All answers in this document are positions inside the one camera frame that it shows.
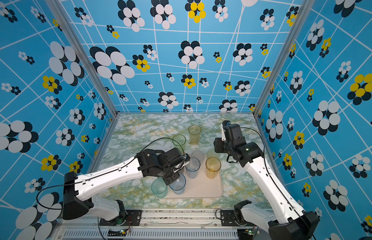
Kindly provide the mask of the tall amber tumbler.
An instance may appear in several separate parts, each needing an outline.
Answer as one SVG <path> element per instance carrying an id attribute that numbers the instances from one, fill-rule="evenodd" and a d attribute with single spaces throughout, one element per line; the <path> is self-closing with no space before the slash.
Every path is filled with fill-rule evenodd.
<path id="1" fill-rule="evenodd" d="M 207 177 L 209 179 L 214 179 L 218 175 L 221 167 L 222 163 L 218 158 L 208 158 L 206 161 Z"/>

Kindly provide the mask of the short clear frosted cup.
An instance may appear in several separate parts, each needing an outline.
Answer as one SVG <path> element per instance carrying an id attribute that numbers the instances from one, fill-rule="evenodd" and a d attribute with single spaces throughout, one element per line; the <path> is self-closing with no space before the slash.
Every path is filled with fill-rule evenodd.
<path id="1" fill-rule="evenodd" d="M 201 150 L 195 150 L 193 153 L 192 153 L 192 157 L 193 158 L 197 158 L 201 163 L 204 161 L 205 159 L 205 154 L 203 151 Z"/>

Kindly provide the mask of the tall light blue faceted tumbler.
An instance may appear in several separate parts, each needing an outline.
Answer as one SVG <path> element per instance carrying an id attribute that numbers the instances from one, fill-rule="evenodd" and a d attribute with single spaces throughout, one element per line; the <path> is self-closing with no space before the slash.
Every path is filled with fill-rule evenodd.
<path id="1" fill-rule="evenodd" d="M 201 162 L 198 158 L 191 157 L 189 163 L 186 165 L 186 174 L 190 179 L 195 179 L 198 176 Z"/>

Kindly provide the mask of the tall teal tumbler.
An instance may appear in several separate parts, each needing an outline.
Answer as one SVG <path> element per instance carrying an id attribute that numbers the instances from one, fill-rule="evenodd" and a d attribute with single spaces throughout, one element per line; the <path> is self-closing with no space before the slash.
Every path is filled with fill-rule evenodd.
<path id="1" fill-rule="evenodd" d="M 151 184 L 151 191 L 160 199 L 167 195 L 167 185 L 162 178 L 157 178 Z"/>

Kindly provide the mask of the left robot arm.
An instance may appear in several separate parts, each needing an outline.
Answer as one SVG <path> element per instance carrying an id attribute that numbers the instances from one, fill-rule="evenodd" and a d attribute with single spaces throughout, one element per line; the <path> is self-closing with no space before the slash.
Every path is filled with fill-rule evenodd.
<path id="1" fill-rule="evenodd" d="M 98 196 L 100 192 L 144 177 L 161 178 L 168 186 L 180 178 L 180 170 L 190 159 L 178 148 L 167 152 L 146 149 L 101 171 L 84 175 L 68 173 L 64 176 L 62 218 L 68 221 L 88 216 L 100 218 L 114 226 L 122 224 L 127 219 L 123 202 L 102 198 Z"/>

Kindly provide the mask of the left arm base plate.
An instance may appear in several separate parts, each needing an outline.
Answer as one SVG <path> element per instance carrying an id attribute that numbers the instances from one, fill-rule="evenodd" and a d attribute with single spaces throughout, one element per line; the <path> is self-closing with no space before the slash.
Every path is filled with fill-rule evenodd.
<path id="1" fill-rule="evenodd" d="M 100 226 L 139 226 L 141 221 L 142 210 L 125 210 L 125 213 L 122 216 L 106 221 L 100 219 Z"/>

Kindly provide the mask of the short green cup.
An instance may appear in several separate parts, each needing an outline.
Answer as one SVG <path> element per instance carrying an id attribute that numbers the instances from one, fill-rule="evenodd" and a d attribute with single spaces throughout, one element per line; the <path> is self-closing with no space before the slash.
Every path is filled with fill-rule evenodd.
<path id="1" fill-rule="evenodd" d="M 208 159 L 209 158 L 217 158 L 217 159 L 219 159 L 220 158 L 220 153 L 216 153 L 214 149 L 210 149 L 207 152 L 207 157 L 208 157 Z"/>

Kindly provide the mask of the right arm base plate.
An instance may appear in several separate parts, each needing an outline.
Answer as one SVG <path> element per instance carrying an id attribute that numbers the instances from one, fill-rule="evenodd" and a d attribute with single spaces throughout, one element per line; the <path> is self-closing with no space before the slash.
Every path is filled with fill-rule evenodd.
<path id="1" fill-rule="evenodd" d="M 254 227 L 252 223 L 240 223 L 235 218 L 234 210 L 218 210 L 216 217 L 221 221 L 223 227 Z"/>

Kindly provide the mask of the tall frosted blue tumbler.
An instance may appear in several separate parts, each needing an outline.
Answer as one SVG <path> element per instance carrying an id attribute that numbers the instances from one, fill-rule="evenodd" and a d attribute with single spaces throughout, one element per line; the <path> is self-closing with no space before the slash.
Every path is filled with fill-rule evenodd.
<path id="1" fill-rule="evenodd" d="M 185 186 L 186 186 L 187 180 L 183 174 L 180 174 L 180 177 L 175 180 L 173 183 L 169 185 L 169 187 L 172 189 L 172 191 L 176 195 L 181 195 L 185 191 Z"/>

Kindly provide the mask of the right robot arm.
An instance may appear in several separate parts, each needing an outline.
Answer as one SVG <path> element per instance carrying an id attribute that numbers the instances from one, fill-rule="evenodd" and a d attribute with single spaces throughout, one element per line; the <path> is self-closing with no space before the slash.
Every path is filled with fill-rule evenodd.
<path id="1" fill-rule="evenodd" d="M 256 207 L 251 201 L 242 201 L 234 207 L 234 218 L 238 225 L 250 223 L 266 231 L 273 240 L 310 240 L 320 222 L 312 211 L 307 212 L 290 195 L 275 176 L 266 161 L 264 151 L 254 142 L 247 143 L 242 127 L 223 121 L 222 137 L 216 138 L 216 153 L 233 157 L 258 184 L 266 196 L 273 213 Z"/>

